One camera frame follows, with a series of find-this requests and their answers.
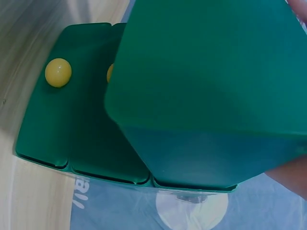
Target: blue surface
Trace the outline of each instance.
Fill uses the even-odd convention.
[[[158,215],[155,199],[155,192],[78,179],[71,230],[170,230]],[[176,213],[174,218],[186,220],[186,216],[176,216]],[[242,183],[229,194],[227,213],[213,228],[234,229],[307,230],[307,202],[262,174]]]

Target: small yellow ball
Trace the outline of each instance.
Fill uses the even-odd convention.
[[[45,77],[49,85],[60,88],[69,82],[71,66],[62,58],[53,59],[46,66]]]
[[[107,70],[107,73],[106,73],[106,80],[107,80],[108,83],[110,82],[110,79],[111,79],[111,75],[112,75],[112,72],[113,72],[113,66],[114,66],[114,63],[112,65],[110,65],[110,67],[109,67],[109,69]]]

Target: plastic compartment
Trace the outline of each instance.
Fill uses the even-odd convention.
[[[106,110],[159,184],[225,188],[306,153],[306,52],[284,1],[137,1]]]
[[[143,184],[150,173],[118,126],[107,116],[106,72],[114,62],[125,24],[68,26],[38,78],[16,144],[19,157],[50,168],[102,179]],[[49,86],[45,67],[67,60],[70,82]]]

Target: wooden table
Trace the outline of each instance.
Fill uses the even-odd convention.
[[[38,74],[64,27],[120,22],[129,0],[0,0],[0,229],[69,230],[74,178],[15,157]]]

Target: green tray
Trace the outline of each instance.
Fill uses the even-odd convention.
[[[104,109],[106,72],[114,62],[124,23],[71,25],[55,43],[38,78],[19,132],[16,153],[62,171],[133,184],[150,173]],[[67,60],[70,82],[47,84],[45,67]]]

